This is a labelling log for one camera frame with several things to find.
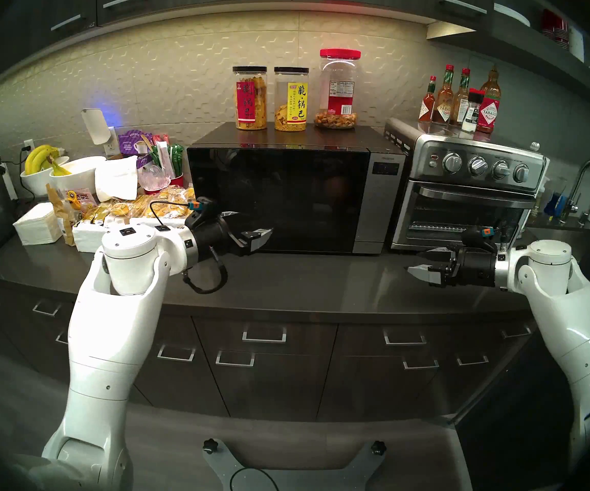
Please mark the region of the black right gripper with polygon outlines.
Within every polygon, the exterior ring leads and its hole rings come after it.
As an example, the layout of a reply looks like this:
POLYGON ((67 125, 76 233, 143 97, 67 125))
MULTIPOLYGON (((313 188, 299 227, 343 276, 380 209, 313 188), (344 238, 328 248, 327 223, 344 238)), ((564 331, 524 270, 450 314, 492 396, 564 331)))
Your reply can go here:
POLYGON ((497 253, 480 249, 457 246, 437 247, 425 251, 425 259, 450 263, 436 266, 420 264, 407 267, 407 272, 418 280, 433 287, 466 286, 495 287, 495 265, 497 253))

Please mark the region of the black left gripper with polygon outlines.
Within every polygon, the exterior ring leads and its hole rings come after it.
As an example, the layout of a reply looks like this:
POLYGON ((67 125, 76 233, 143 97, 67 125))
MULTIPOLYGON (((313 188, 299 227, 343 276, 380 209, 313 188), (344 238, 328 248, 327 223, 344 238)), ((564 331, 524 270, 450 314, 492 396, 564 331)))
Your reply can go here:
POLYGON ((244 223, 244 217, 234 214, 202 220, 193 227, 198 261, 202 262, 213 257, 210 248, 213 248, 218 255, 226 253, 241 257, 248 255, 248 251, 257 251, 262 248, 273 233, 272 228, 247 231, 242 227, 242 223, 244 223))

